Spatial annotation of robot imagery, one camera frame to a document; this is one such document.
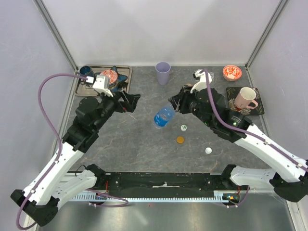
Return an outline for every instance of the metal tray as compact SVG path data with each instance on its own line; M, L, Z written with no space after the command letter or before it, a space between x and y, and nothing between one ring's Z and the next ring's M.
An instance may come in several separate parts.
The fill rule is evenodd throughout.
M111 69L111 65L87 65L92 68L93 72L102 72L104 70ZM131 66L116 66L117 71L121 75L126 75L128 78L125 82L128 83L127 87L123 89L125 92L128 93L129 91L129 86L130 86L130 79L131 79L131 74L133 72L133 68ZM99 94L93 90L92 84L87 86L84 84L84 81L79 79L76 83L75 87L75 95L77 96L99 96Z

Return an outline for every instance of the gray marble tabletop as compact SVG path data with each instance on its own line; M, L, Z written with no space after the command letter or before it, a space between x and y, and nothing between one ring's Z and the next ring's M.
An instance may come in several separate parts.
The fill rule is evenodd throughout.
M129 93L138 93L134 113L114 113L101 128L99 138L71 168L96 164L106 171L149 172L222 172L227 164L242 167L267 168L268 166L246 149L215 135L192 114L176 114L166 128L157 129L153 117L167 99L177 94L187 83L194 83L193 72L202 67L172 67L169 82L157 83L154 67L134 67ZM235 82L228 82L222 75L222 66L207 67L214 73L211 86L226 97L227 87L250 86L247 73ZM70 126L82 97L75 97L68 120ZM250 119L262 129L259 116ZM185 142L178 144L176 138ZM212 148L206 154L206 147Z

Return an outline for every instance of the tray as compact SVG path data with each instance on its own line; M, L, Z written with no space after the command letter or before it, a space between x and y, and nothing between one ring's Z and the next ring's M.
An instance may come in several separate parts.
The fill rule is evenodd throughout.
M243 108L243 109L238 109L235 105L234 105L234 100L237 96L237 94L240 92L240 90L242 89L242 87L233 87L233 88L227 88L227 99L228 99L228 105L229 108L233 111L237 111L239 113L241 113L242 115L245 116L256 116L256 115L263 115L264 114L264 107L263 107L263 103L260 97L260 92L258 90L258 88L252 88L255 92L256 92L256 98L255 101L257 101L258 103L258 107L256 107L255 109L250 109L250 108Z
M111 67L113 67L113 65L92 65L92 64L88 64L87 66L91 67L94 73L102 72L104 70L108 70ZM126 88L122 89L128 93L129 86L130 86L130 80L131 80L131 74L133 72L133 69L131 66L116 66L116 67L117 67L119 74L125 75L128 77L127 80L125 81L128 83L128 85L126 86ZM92 86L93 86L92 84L85 85L84 81L79 79L75 86L75 95L77 96L99 96L99 93L93 90Z

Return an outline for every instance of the pink mug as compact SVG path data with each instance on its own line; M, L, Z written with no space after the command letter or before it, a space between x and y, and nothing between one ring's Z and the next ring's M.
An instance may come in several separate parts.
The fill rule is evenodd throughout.
M250 108L255 109L258 107L257 101L254 99L256 98L256 92L251 88L242 88L239 94L236 96L234 104L237 108Z

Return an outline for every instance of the blue bottle label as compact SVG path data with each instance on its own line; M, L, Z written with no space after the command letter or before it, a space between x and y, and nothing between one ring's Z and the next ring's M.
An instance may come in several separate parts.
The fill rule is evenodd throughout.
M160 127L164 127L168 123L167 120L164 120L159 116L159 113L157 113L156 116L154 117L154 122Z

